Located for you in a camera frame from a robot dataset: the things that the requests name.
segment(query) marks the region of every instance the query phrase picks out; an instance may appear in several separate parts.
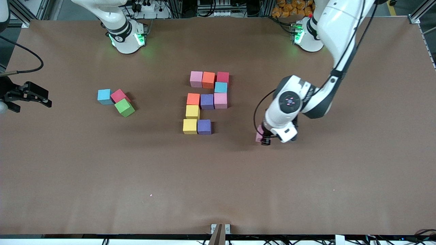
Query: orange cube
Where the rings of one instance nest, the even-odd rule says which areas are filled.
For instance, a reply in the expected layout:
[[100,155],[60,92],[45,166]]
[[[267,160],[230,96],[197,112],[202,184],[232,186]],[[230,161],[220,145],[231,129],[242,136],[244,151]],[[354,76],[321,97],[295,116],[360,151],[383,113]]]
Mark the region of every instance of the orange cube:
[[200,105],[200,94],[188,93],[187,105]]
[[201,84],[203,85],[203,88],[214,88],[215,83],[215,73],[214,72],[203,72],[203,79],[201,81]]

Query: pink cube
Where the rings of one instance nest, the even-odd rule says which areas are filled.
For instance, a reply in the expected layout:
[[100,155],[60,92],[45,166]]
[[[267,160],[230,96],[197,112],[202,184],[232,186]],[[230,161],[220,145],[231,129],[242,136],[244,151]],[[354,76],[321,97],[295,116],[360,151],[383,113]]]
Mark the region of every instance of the pink cube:
[[214,93],[215,109],[227,109],[227,93]]
[[201,81],[203,80],[203,72],[202,71],[191,71],[191,78],[189,82],[191,82],[191,87],[193,88],[202,88]]
[[228,83],[229,76],[230,76],[230,74],[228,72],[218,71],[217,82],[227,82]]
[[110,97],[115,103],[120,102],[122,99],[126,99],[128,102],[131,102],[130,99],[126,96],[126,94],[121,90],[118,89],[117,91],[113,92]]
[[262,125],[259,125],[257,127],[257,131],[259,132],[256,132],[256,142],[260,142],[260,140],[262,139],[262,135],[260,135],[259,133],[263,134]]

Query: floor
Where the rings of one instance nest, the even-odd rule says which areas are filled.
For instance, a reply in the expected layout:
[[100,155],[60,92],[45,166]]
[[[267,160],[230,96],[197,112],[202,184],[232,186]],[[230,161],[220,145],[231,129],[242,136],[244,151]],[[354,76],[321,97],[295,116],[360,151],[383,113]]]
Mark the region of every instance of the floor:
[[[423,0],[398,0],[394,7],[389,8],[387,4],[378,7],[376,16],[407,15],[414,11]],[[52,20],[95,20],[97,19],[92,13],[83,7],[74,4],[71,0],[58,0],[57,7],[51,13]],[[430,9],[421,19],[421,28],[423,32],[436,27],[436,5]],[[16,41],[20,34],[20,28],[8,28],[2,33],[3,36]],[[425,34],[425,38],[433,55],[436,58],[436,30]],[[14,47],[9,43],[0,40],[0,70],[7,67],[10,56]]]

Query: blue cube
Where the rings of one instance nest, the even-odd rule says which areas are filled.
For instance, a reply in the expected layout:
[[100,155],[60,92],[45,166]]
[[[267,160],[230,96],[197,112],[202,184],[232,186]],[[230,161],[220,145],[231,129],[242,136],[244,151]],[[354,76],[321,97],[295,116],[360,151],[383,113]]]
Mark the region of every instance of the blue cube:
[[199,135],[211,135],[212,123],[209,119],[199,120],[197,122],[197,131]]
[[215,83],[215,93],[227,93],[227,83],[226,82],[216,82]]
[[202,110],[213,110],[214,107],[214,95],[207,94],[200,96],[200,107]]
[[110,95],[112,94],[112,91],[110,89],[100,89],[97,94],[97,100],[102,105],[113,105],[115,104],[112,99],[110,98]]

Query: green cube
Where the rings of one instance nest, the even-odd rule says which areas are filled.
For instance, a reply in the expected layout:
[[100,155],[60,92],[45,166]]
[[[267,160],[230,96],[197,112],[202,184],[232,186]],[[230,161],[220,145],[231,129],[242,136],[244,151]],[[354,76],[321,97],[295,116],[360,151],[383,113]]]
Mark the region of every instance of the green cube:
[[133,106],[126,99],[122,99],[119,102],[115,103],[115,107],[118,112],[124,117],[128,117],[130,114],[135,112]]

